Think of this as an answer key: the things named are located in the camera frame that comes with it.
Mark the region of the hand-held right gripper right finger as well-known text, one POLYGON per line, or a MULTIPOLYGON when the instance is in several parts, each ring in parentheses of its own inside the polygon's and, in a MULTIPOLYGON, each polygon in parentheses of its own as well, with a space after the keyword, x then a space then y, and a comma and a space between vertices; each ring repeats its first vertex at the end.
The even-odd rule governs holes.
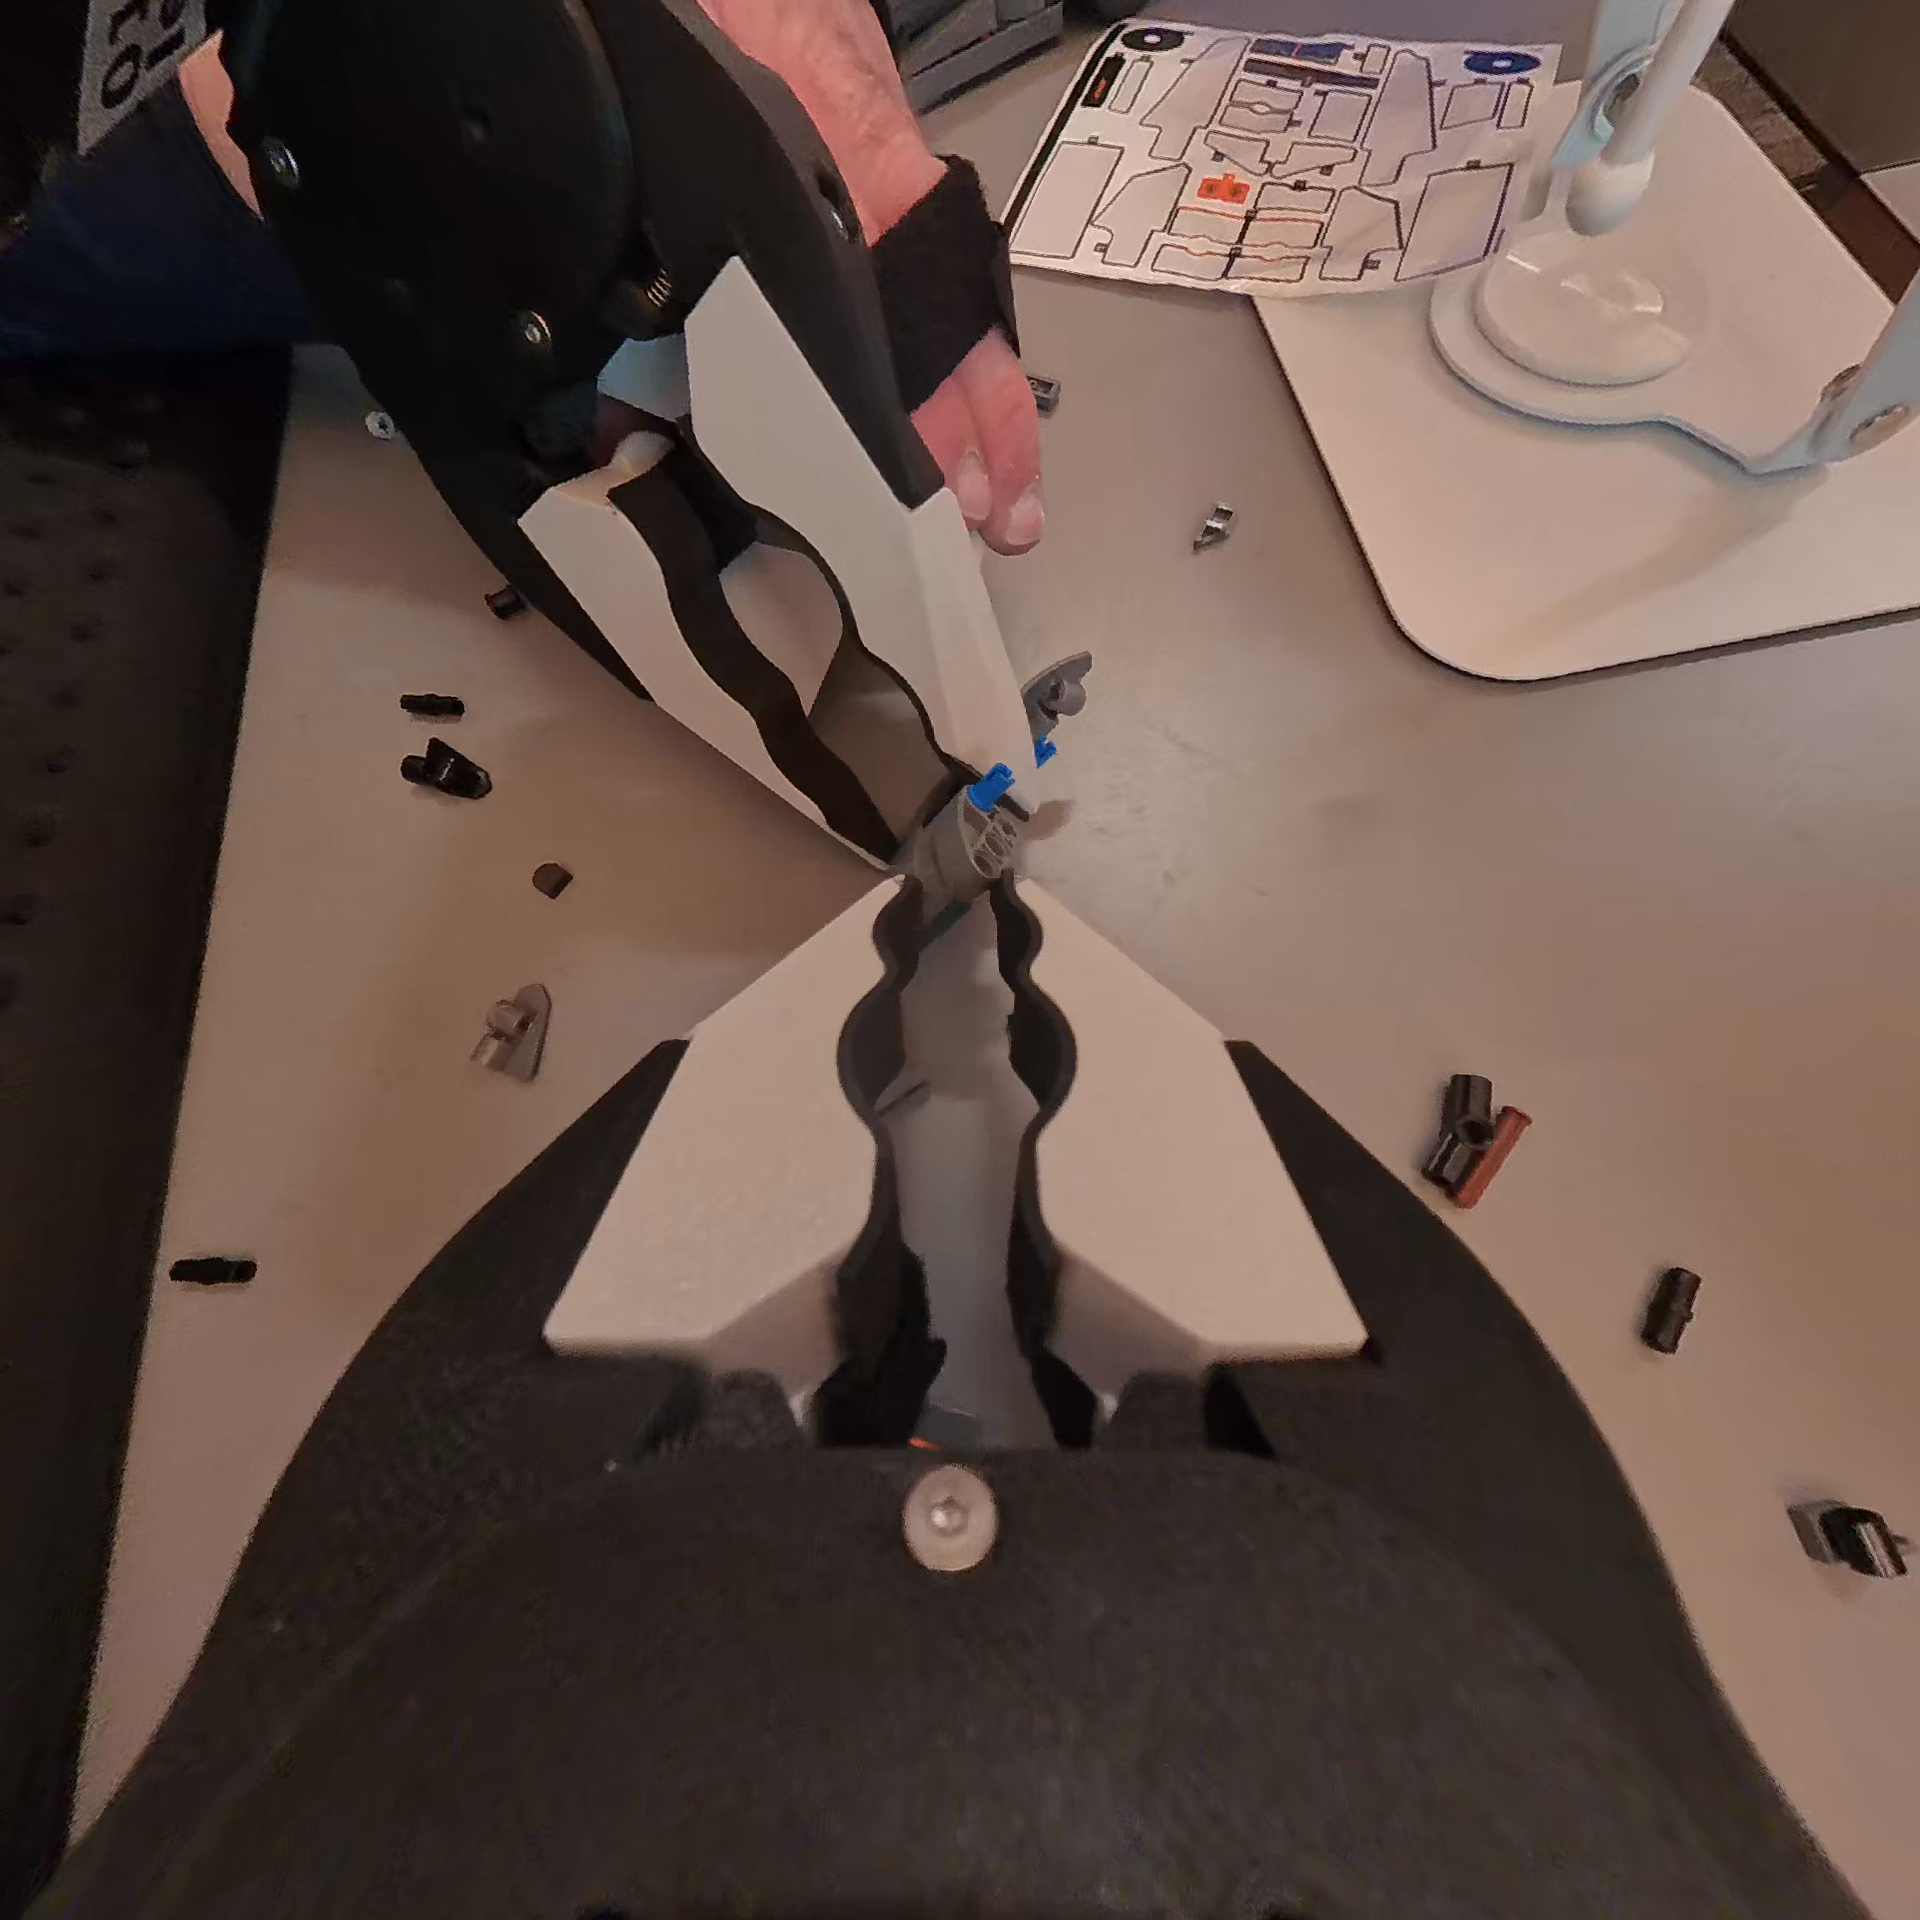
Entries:
POLYGON ((1033 880, 999 880, 991 920, 1035 1103, 1006 1300, 1053 1442, 1090 1447, 1139 1376, 1363 1352, 1242 1054, 1033 880))

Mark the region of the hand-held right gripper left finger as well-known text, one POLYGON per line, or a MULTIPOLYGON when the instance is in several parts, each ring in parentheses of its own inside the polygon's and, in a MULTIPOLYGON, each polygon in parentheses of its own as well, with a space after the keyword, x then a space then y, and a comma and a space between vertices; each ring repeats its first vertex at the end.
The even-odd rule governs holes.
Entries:
POLYGON ((923 1412, 923 1263, 877 1114, 906 1064, 923 890, 887 878, 683 1042, 545 1320, 553 1352, 759 1374, 835 1444, 923 1412))

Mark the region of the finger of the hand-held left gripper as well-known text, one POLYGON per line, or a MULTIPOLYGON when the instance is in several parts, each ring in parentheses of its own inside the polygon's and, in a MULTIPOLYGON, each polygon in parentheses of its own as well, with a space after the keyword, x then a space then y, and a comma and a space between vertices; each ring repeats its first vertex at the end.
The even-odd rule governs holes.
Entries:
POLYGON ((1039 760, 978 546, 947 486, 917 508, 882 478, 749 265, 733 256, 685 322, 691 432, 707 461, 805 542, 852 637, 911 704, 927 744, 1004 769, 1002 805, 1039 809, 1039 760))
POLYGON ((815 560, 763 542, 689 446, 627 438, 518 527, 668 718, 870 863, 894 861, 895 829, 814 726, 844 610, 815 560))

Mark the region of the person's left hand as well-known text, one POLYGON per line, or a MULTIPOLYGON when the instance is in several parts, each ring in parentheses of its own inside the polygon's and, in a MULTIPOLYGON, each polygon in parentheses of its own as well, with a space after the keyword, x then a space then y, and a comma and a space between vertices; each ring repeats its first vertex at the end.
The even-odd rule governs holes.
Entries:
POLYGON ((874 244, 900 322, 911 420, 972 532, 1002 556, 1044 527, 1039 418, 1018 351, 1011 279, 972 170, 911 111, 874 5, 705 2, 746 57, 779 76, 818 129, 874 244))

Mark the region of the dark grey stacked parts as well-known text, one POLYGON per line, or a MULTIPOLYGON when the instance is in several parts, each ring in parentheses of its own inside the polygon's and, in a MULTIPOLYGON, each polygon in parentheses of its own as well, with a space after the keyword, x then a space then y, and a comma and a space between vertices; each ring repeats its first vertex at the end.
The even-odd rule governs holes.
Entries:
POLYGON ((902 93, 926 111, 1059 41, 1062 2, 874 2, 902 93))

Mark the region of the grey and black lego clip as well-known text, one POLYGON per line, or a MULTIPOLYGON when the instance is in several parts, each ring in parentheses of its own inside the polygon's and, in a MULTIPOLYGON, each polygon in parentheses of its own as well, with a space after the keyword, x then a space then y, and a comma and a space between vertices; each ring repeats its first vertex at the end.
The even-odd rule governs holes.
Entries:
POLYGON ((1874 1578, 1908 1575, 1913 1545, 1877 1508, 1821 1496, 1790 1503, 1788 1517, 1807 1558, 1825 1567, 1874 1578))

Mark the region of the person's blue clothing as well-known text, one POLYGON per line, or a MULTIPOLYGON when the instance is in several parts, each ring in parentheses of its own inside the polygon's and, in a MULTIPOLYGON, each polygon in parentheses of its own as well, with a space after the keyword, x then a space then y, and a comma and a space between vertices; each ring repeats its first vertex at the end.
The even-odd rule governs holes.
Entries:
POLYGON ((297 277, 179 80, 46 184, 2 256, 2 362, 311 345, 297 277))

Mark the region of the pale blue stand frame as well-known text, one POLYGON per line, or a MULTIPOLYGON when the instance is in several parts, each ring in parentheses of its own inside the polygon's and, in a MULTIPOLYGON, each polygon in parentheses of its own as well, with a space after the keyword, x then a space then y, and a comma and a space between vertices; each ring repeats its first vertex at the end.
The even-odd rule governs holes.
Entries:
POLYGON ((1548 202, 1475 272, 1443 279, 1429 334, 1451 375, 1506 410, 1556 424, 1660 424, 1753 476, 1844 463, 1916 424, 1916 288, 1866 359, 1835 373, 1788 434, 1786 277, 1730 304, 1718 334, 1697 240, 1650 244, 1641 202, 1658 145, 1733 5, 1677 5, 1641 65, 1590 72, 1551 154, 1548 202))

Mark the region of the black connector with brown axle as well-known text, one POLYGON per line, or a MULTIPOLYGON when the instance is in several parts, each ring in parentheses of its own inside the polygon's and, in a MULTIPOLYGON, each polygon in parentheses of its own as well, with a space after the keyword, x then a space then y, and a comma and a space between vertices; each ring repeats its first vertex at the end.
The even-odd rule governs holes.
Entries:
POLYGON ((1475 1208, 1525 1137, 1531 1117, 1499 1106, 1486 1074, 1454 1072, 1443 1092, 1435 1137, 1422 1160, 1422 1177, 1455 1208, 1475 1208))

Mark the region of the black foam mat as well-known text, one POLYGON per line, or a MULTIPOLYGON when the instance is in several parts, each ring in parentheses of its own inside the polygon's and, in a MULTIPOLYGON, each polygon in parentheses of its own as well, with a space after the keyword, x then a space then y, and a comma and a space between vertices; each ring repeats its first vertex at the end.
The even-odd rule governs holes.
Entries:
POLYGON ((289 392, 284 350, 4 373, 4 1914, 75 1806, 289 392))

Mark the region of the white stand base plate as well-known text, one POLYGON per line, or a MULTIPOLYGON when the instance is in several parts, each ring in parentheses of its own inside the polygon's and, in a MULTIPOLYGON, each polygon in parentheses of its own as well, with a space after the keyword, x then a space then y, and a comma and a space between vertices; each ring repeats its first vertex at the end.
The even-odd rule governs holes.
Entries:
POLYGON ((1645 384, 1509 362, 1471 272, 1255 304, 1388 613, 1443 664, 1550 681, 1916 610, 1916 285, 1885 300, 1699 88, 1655 164, 1598 244, 1697 300, 1645 384))

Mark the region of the grey lego assembly blue pins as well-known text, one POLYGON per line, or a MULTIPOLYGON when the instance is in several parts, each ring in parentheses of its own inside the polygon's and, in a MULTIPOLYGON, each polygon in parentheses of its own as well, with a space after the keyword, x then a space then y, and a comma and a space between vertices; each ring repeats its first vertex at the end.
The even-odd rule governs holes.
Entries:
POLYGON ((1023 684, 1035 772, 1018 774, 1006 760, 986 772, 955 762, 919 809, 895 873, 919 884, 921 943, 939 942, 1014 863, 1023 829, 1050 797, 1059 728, 1089 704, 1092 663, 1090 652, 1078 652, 1023 684))

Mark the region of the grey triangular lego piece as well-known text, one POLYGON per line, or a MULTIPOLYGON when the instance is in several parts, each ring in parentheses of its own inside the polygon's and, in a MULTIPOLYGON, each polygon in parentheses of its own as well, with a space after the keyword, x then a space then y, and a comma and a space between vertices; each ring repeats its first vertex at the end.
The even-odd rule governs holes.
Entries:
POLYGON ((545 982, 529 982, 487 1010, 485 1031, 470 1048, 470 1064, 533 1084, 545 1062, 553 998, 545 982))

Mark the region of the clear sticker sheet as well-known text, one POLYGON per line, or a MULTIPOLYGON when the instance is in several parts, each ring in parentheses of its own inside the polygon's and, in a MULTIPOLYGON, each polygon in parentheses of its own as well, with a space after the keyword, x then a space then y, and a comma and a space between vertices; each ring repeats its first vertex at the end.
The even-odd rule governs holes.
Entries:
POLYGON ((1123 23, 1002 216, 1014 268, 1237 296, 1393 292, 1497 256, 1540 176, 1555 41, 1123 23))

